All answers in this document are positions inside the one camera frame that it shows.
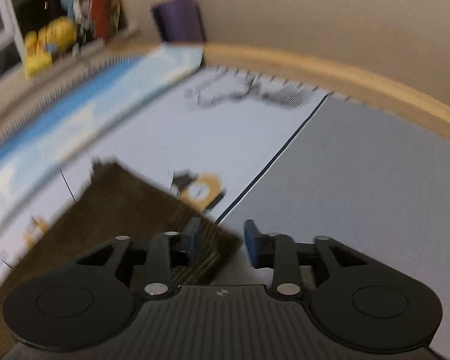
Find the olive corduroy pants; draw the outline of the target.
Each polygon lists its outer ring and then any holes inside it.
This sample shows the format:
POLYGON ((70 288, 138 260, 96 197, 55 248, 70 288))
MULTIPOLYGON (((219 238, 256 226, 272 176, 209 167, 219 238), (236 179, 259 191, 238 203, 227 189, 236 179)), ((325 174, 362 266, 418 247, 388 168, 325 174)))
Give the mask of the olive corduroy pants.
POLYGON ((0 287, 0 359, 17 343, 74 353, 119 335, 150 299, 135 299, 123 283, 76 259, 116 236, 179 232, 193 217, 201 219, 201 243, 190 266, 172 269, 173 295, 182 285, 209 284, 241 239, 119 164, 95 163, 80 199, 0 287))

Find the printed white grey bedsheet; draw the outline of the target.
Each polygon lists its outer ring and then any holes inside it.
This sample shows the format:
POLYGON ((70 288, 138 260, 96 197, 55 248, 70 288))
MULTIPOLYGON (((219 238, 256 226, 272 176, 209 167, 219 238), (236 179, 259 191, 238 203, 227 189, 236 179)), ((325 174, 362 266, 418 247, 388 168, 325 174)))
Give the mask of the printed white grey bedsheet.
POLYGON ((450 359, 450 141, 404 119, 318 89, 304 108, 256 99, 200 108, 243 74, 202 72, 92 143, 18 212, 0 237, 0 281, 24 254, 32 214, 56 218, 94 159, 118 160, 163 189, 176 172, 212 172, 224 199, 209 217, 299 242, 327 235, 426 283, 443 320, 432 343, 450 359))

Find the light blue quilt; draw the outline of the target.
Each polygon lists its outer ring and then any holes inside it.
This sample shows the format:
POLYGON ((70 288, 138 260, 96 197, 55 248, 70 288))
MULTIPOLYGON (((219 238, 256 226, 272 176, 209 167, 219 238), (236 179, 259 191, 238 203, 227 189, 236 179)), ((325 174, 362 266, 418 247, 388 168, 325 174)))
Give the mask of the light blue quilt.
POLYGON ((133 109, 192 75, 200 46, 163 44, 141 57, 112 56, 29 108, 0 136, 0 226, 40 180, 133 109))

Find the purple rolled mat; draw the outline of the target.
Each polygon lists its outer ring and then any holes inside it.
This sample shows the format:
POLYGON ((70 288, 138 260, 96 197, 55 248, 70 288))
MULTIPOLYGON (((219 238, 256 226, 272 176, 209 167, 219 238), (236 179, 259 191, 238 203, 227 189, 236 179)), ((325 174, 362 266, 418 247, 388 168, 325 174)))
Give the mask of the purple rolled mat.
POLYGON ((195 0, 169 0, 151 7, 162 41, 206 41, 201 10, 195 0))

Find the yellow plush toy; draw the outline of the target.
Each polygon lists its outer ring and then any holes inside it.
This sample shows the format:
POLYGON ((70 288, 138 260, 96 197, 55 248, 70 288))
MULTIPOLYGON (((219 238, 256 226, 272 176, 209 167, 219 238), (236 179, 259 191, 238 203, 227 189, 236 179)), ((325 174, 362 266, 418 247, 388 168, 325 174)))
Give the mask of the yellow plush toy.
POLYGON ((51 66, 54 58, 69 51, 76 41, 77 26, 66 16, 52 20, 38 32, 30 31, 24 38, 25 77, 33 77, 51 66))

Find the wooden bed frame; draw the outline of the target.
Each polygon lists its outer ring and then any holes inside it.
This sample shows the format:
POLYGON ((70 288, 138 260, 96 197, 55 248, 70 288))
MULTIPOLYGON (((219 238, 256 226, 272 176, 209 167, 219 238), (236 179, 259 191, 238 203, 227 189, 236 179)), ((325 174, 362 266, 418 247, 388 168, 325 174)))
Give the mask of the wooden bed frame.
POLYGON ((375 73, 280 49, 207 43, 204 61, 330 89, 396 115, 450 141, 450 106, 375 73))

